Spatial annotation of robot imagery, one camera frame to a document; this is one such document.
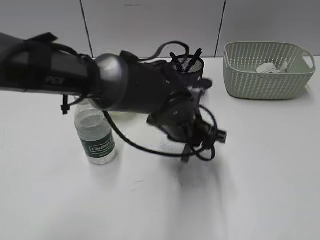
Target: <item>white table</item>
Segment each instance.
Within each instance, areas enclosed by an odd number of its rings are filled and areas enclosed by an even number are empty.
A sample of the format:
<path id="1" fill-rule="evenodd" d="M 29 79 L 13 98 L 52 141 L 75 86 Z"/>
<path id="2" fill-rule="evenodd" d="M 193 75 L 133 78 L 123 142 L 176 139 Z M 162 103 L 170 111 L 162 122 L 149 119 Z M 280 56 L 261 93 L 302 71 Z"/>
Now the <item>white table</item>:
<path id="1" fill-rule="evenodd" d="M 228 132 L 212 162 L 138 151 L 90 164 L 61 97 L 0 92 L 1 240 L 318 240 L 320 72 L 297 99 L 229 96 L 222 58 L 202 103 Z M 146 124 L 118 120 L 131 139 L 181 152 Z"/>

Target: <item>water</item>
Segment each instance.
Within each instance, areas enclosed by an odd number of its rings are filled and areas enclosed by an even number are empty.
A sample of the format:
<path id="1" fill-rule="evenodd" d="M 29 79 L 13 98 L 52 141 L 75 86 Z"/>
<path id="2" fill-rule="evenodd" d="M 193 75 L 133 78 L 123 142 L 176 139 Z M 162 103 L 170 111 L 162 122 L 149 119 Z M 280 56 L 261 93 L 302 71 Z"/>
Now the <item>water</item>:
<path id="1" fill-rule="evenodd" d="M 116 157 L 112 129 L 101 111 L 85 101 L 77 106 L 74 123 L 90 162 L 103 165 Z"/>

